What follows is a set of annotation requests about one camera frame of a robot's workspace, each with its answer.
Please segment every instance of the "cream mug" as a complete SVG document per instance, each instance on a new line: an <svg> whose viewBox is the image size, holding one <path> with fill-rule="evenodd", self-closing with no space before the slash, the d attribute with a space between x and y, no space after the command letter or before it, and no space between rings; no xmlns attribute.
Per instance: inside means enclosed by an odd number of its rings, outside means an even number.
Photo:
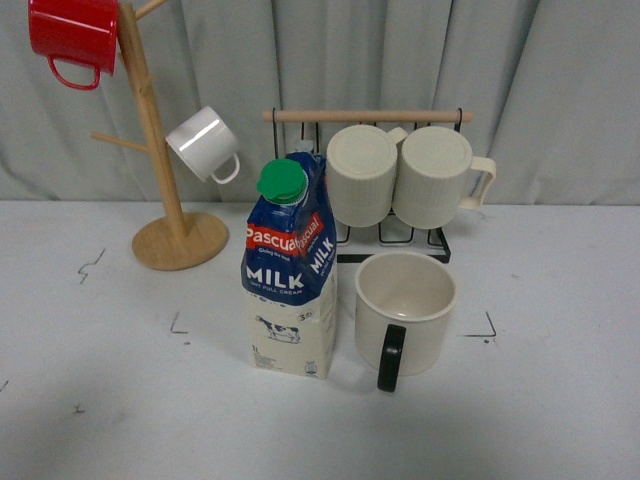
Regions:
<svg viewBox="0 0 640 480"><path fill-rule="evenodd" d="M381 222L391 210L398 147L407 136L371 125L336 133L327 147L327 191L334 217L351 227Z"/></svg>
<svg viewBox="0 0 640 480"><path fill-rule="evenodd" d="M380 390L433 366L457 302L444 265L413 251L378 253L358 267L356 292L356 347L378 369Z"/></svg>
<svg viewBox="0 0 640 480"><path fill-rule="evenodd" d="M470 170L486 175L477 196L463 197ZM458 207L480 208L495 176L495 162L474 157L460 133L445 127L419 128L402 144L393 211L415 228L442 227Z"/></svg>

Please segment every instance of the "white table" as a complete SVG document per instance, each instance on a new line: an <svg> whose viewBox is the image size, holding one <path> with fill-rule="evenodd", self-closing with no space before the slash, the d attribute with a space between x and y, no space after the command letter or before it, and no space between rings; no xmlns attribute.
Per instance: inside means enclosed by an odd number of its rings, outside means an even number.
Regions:
<svg viewBox="0 0 640 480"><path fill-rule="evenodd" d="M640 207L461 211L443 352L393 395L354 345L357 264L326 380L251 367L251 206L184 208L230 241L167 273L130 250L159 204L0 203L0 478L639 478Z"/></svg>

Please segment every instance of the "red mug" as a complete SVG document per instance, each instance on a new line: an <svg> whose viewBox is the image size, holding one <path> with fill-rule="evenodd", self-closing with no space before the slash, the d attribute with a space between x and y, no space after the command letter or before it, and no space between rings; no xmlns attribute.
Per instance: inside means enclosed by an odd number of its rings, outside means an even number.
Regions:
<svg viewBox="0 0 640 480"><path fill-rule="evenodd" d="M101 71L113 75L117 20L118 0L29 0L31 48L47 57L51 71L64 85L93 90ZM56 60L92 68L93 83L66 80Z"/></svg>

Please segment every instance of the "wooden dowel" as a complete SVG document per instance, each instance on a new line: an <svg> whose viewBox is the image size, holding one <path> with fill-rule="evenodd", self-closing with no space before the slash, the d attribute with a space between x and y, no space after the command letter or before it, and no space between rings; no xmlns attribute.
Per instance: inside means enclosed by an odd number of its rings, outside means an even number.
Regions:
<svg viewBox="0 0 640 480"><path fill-rule="evenodd" d="M262 112L265 122L441 122L460 121L460 112L431 110L276 110ZM473 120L473 113L462 112L462 121Z"/></svg>
<svg viewBox="0 0 640 480"><path fill-rule="evenodd" d="M121 147L130 148L132 150L138 150L139 152L149 153L149 147L140 143L130 142L129 140L122 140L118 137L107 135L106 133L91 132L91 138L94 140L100 140L101 142L112 143Z"/></svg>
<svg viewBox="0 0 640 480"><path fill-rule="evenodd" d="M162 5L167 0L151 0L146 5L143 5L138 10L136 10L136 20L140 20L145 15L153 12L156 8Z"/></svg>

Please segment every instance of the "black tape mark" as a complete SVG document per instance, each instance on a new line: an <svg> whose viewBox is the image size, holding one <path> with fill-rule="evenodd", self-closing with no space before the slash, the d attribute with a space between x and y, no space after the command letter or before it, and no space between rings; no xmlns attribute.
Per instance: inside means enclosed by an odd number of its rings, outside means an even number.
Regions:
<svg viewBox="0 0 640 480"><path fill-rule="evenodd" d="M95 261L93 262L89 262L89 263L85 263L82 267L80 267L80 270L78 270L78 275L82 275L82 280L80 280L80 285L82 285L84 283L84 281L87 279L87 277L89 276L89 274L87 272L84 272L83 270L85 269L85 267L91 267L93 265L97 265L98 262L100 261L100 259L102 258L102 255L104 255L104 252L106 252L107 249L103 248L102 252L100 252L100 255L98 255L98 258L96 258Z"/></svg>
<svg viewBox="0 0 640 480"><path fill-rule="evenodd" d="M487 320L489 320L489 325L491 326L491 331L493 332L491 335L463 335L463 337L472 337L472 338L492 338L492 337L497 337L498 334L496 333L496 329L493 326L493 321L491 320L491 317L489 316L489 312L484 312L484 314L487 316Z"/></svg>
<svg viewBox="0 0 640 480"><path fill-rule="evenodd" d="M173 327L176 326L176 322L178 321L178 317L180 316L180 312L176 312L175 317L173 317L173 323L171 324L171 333L177 333L179 335L186 335L189 332L183 332L181 330L174 330Z"/></svg>

